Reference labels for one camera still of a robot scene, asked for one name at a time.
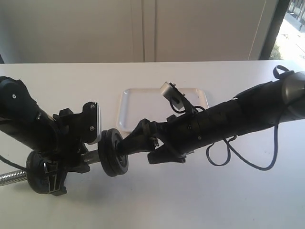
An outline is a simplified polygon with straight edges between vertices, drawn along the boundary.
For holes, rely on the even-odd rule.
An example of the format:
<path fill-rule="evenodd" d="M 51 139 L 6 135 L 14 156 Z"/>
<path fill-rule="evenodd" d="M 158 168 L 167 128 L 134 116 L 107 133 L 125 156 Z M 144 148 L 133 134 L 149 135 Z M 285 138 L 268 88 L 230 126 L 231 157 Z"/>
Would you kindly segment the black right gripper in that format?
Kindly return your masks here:
<path fill-rule="evenodd" d="M 141 120 L 136 128 L 119 144 L 124 155 L 149 152 L 151 165 L 185 163 L 186 156 L 194 150 L 212 144 L 212 117 L 208 112 L 171 117 L 166 122 Z M 163 145 L 156 148 L 156 138 Z"/>

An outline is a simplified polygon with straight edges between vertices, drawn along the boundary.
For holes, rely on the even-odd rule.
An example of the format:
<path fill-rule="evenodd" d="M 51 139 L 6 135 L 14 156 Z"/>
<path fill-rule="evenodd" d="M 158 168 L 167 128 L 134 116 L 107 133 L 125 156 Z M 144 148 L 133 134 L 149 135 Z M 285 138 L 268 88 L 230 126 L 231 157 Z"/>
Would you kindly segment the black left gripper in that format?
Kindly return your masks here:
<path fill-rule="evenodd" d="M 90 171 L 85 144 L 95 144 L 95 109 L 83 108 L 81 113 L 73 113 L 66 108 L 53 116 L 41 111 L 40 123 L 46 128 L 40 158 L 48 160 L 44 162 L 44 173 L 49 194 L 61 196 L 67 193 L 64 182 L 68 173 L 62 162 L 69 164 L 69 172 Z"/>

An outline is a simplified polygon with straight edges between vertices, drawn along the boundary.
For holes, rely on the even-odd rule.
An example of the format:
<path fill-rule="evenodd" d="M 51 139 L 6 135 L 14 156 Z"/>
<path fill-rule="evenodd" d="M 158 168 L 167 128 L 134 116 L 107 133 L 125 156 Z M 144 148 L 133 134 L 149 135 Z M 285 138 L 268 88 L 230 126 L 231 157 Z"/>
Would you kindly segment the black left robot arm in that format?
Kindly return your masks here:
<path fill-rule="evenodd" d="M 96 102 L 85 103 L 78 114 L 66 108 L 48 115 L 21 80 L 0 79 L 0 129 L 31 149 L 25 166 L 5 158 L 15 171 L 0 176 L 1 185 L 27 181 L 39 194 L 66 194 L 69 172 L 86 173 L 87 145 L 100 140 L 101 114 Z"/>

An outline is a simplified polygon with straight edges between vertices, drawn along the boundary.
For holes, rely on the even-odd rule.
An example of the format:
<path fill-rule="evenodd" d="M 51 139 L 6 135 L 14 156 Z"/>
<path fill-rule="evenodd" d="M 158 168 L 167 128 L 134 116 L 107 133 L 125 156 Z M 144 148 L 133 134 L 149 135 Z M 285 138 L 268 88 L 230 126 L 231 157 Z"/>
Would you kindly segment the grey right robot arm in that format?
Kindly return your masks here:
<path fill-rule="evenodd" d="M 305 117 L 305 74 L 289 71 L 275 81 L 249 88 L 203 111 L 170 83 L 165 96 L 181 101 L 185 112 L 166 122 L 141 120 L 117 145 L 120 155 L 147 152 L 151 164 L 183 163 L 194 150 L 232 136 L 271 128 Z"/>

